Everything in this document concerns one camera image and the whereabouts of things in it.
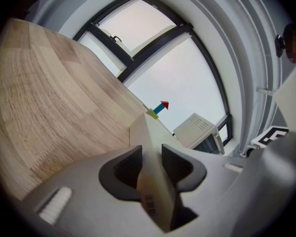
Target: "barcode label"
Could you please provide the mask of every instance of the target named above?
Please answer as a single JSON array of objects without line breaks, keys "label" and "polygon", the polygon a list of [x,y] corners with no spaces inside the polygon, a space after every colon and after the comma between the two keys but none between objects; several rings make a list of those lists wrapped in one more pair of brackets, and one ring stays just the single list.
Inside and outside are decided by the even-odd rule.
[{"label": "barcode label", "polygon": [[152,194],[145,195],[147,213],[149,216],[156,216],[158,215],[155,206],[155,200]]}]

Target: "wooden table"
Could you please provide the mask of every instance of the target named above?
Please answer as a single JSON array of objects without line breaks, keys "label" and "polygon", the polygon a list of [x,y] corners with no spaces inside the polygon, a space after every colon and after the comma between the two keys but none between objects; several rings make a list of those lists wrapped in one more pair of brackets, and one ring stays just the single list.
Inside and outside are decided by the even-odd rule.
[{"label": "wooden table", "polygon": [[0,177],[10,194],[23,198],[73,161],[129,147],[129,126],[146,111],[87,47],[25,21],[8,24]]}]

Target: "white device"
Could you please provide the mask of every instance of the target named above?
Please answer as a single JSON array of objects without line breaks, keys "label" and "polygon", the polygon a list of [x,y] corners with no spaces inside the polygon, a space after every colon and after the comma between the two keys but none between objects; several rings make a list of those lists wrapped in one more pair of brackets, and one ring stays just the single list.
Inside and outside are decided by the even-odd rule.
[{"label": "white device", "polygon": [[174,134],[186,148],[224,155],[218,128],[196,113],[174,129]]}]

